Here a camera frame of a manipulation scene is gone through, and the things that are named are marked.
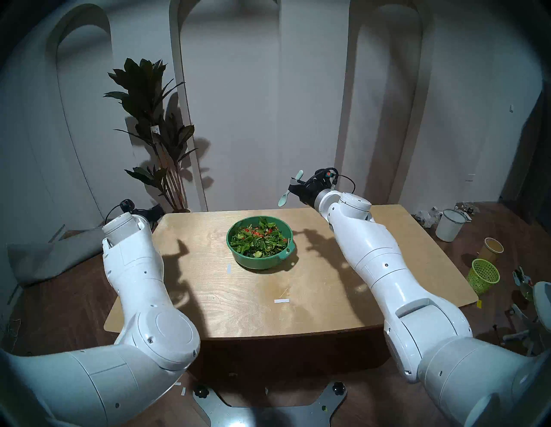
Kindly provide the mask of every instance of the leafy greens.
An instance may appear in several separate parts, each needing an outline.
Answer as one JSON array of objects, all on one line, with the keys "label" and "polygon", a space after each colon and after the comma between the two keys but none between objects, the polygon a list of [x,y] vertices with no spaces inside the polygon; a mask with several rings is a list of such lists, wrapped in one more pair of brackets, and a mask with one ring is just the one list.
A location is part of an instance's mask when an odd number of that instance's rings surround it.
[{"label": "leafy greens", "polygon": [[266,258],[283,251],[287,247],[287,239],[276,223],[268,223],[265,218],[260,218],[257,227],[252,224],[240,227],[231,237],[230,246],[246,257]]}]

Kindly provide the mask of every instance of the light green spoon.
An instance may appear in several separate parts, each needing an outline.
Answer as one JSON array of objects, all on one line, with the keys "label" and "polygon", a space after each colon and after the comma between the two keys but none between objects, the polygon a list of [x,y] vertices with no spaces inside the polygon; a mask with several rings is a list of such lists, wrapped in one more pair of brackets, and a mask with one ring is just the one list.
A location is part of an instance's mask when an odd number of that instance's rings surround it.
[{"label": "light green spoon", "polygon": [[[303,173],[304,173],[304,172],[302,171],[302,169],[299,170],[299,173],[296,174],[295,179],[296,179],[296,180],[301,179]],[[287,203],[287,195],[288,195],[288,194],[289,194],[289,190],[287,190],[287,191],[285,192],[285,194],[281,196],[281,199],[279,199],[279,202],[277,202],[277,206],[281,207],[281,206],[283,206],[284,204]]]}]

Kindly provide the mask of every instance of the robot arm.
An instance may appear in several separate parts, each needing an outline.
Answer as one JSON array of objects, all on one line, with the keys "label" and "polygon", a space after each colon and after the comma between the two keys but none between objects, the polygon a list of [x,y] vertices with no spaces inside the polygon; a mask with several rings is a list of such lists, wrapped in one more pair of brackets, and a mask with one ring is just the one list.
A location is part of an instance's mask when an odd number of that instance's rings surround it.
[{"label": "robot arm", "polygon": [[472,337],[461,310],[419,285],[394,237],[373,220],[366,199],[327,189],[314,204],[383,312],[386,342],[407,381],[419,380],[419,363],[438,342]]},{"label": "robot arm", "polygon": [[527,358],[472,338],[461,310],[419,285],[395,239],[373,220],[371,204],[334,190],[326,171],[306,182],[291,179],[289,191],[327,220],[344,257],[370,288],[404,378],[421,381],[440,410],[459,425],[526,420],[526,396],[534,400],[543,394],[547,402],[544,398],[530,410],[549,410],[549,388],[543,386],[551,375],[549,351]]},{"label": "robot arm", "polygon": [[161,397],[194,361],[199,334],[172,306],[149,223],[125,213],[104,227],[105,274],[125,325],[114,345],[47,356],[6,355],[12,371],[54,420],[121,424]]}]

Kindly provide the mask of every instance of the potted plant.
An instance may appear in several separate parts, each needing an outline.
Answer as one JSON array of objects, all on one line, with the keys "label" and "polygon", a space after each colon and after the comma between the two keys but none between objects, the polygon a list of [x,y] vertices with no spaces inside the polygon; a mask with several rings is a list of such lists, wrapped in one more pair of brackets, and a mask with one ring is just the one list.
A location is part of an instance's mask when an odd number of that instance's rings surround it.
[{"label": "potted plant", "polygon": [[189,212],[181,176],[182,160],[196,150],[186,152],[187,140],[195,131],[193,125],[178,126],[174,114],[163,118],[163,100],[179,85],[167,90],[168,85],[161,87],[166,64],[162,60],[155,63],[142,59],[137,65],[130,58],[126,59],[125,68],[114,69],[108,73],[116,84],[127,92],[107,92],[105,98],[118,99],[124,110],[137,120],[136,132],[122,129],[116,131],[128,133],[141,139],[155,153],[157,165],[134,167],[126,170],[133,178],[146,185],[157,188],[174,212]]}]

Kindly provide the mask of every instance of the wooden table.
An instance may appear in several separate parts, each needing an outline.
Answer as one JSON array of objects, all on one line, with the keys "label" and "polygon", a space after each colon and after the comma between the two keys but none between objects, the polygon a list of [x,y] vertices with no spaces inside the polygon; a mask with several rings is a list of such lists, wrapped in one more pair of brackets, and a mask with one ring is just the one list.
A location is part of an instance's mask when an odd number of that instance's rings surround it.
[{"label": "wooden table", "polygon": [[[457,306],[478,300],[459,270],[400,205],[373,206],[404,260],[427,291]],[[226,245],[226,232],[255,215],[281,218],[296,251],[280,266],[248,271]],[[168,214],[153,234],[174,305],[201,339],[274,337],[380,327],[383,315],[369,288],[348,265],[327,222],[312,208]],[[275,303],[274,300],[289,299]],[[119,299],[104,329],[120,332]]]}]

